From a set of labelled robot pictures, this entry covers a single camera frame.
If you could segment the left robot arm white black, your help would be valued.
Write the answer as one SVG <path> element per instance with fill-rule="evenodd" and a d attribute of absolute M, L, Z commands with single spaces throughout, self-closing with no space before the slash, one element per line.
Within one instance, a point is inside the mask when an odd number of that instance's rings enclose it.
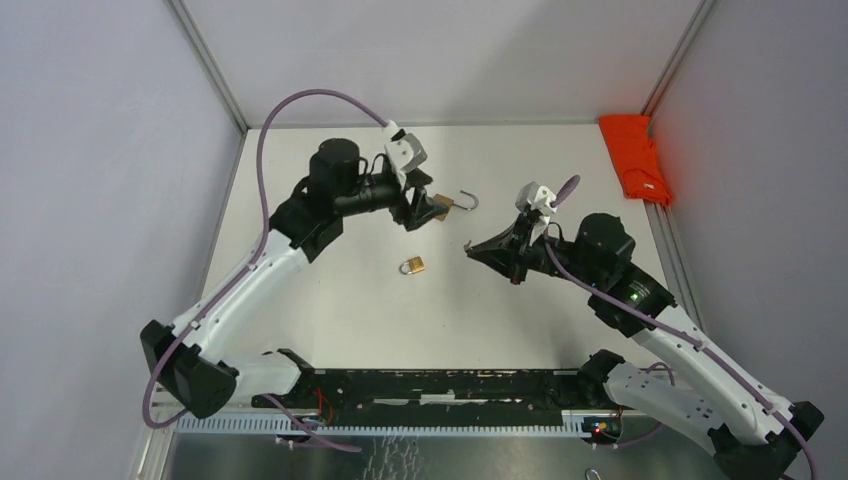
<path fill-rule="evenodd" d="M 152 320 L 142 329 L 143 351 L 160 385 L 198 419 L 235 398 L 261 394 L 278 395 L 290 407 L 306 405 L 314 381 L 299 356 L 278 349 L 239 357 L 228 343 L 262 303 L 342 234 L 344 218 L 387 210 L 414 231 L 445 213 L 426 192 L 432 181 L 420 168 L 426 158 L 420 141 L 400 131 L 385 142 L 383 164 L 373 173 L 361 165 L 353 141 L 323 141 L 308 175 L 270 216 L 240 265 L 171 324 Z"/>

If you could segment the large brass padlock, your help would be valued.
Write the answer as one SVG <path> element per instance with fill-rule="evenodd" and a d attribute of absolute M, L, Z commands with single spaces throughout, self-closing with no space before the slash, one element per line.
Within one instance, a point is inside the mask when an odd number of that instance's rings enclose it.
<path fill-rule="evenodd" d="M 441 195 L 441 194 L 436 194 L 433 197 L 433 199 L 437 203 L 439 203 L 439 204 L 441 204 L 445 207 L 445 211 L 436 216 L 437 220 L 444 221 L 452 210 L 461 210 L 461 211 L 465 211 L 465 212 L 470 212 L 470 211 L 475 210 L 479 206 L 479 198 L 476 195 L 474 195 L 473 193 L 465 191 L 465 190 L 460 190 L 459 194 L 461 196 L 466 197 L 468 199 L 468 202 L 463 204 L 462 202 L 458 202 L 457 200 L 455 200 L 453 198 L 450 198 L 450 197 L 447 197 L 447 196 L 444 196 L 444 195 Z"/>

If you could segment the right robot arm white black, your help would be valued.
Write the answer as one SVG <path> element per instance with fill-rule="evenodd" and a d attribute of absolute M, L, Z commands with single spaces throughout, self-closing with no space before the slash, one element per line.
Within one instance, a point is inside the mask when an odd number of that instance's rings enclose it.
<path fill-rule="evenodd" d="M 792 402 L 747 373 L 718 347 L 674 296 L 632 260 L 635 240 L 621 220 L 593 213 L 573 240 L 549 234 L 537 212 L 525 211 L 504 232 L 466 255 L 513 284 L 529 272 L 561 278 L 589 293 L 595 316 L 653 353 L 682 381 L 652 379 L 607 350 L 594 354 L 577 382 L 591 408 L 610 401 L 643 412 L 705 450 L 730 479 L 781 479 L 810 439 L 823 413 Z"/>

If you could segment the small brass padlock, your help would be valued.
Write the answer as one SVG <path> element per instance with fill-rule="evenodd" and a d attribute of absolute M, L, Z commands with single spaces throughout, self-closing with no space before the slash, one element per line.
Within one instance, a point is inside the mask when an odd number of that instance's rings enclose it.
<path fill-rule="evenodd" d="M 415 275 L 426 270 L 426 265 L 420 256 L 415 256 L 404 261 L 398 268 L 403 275 Z"/>

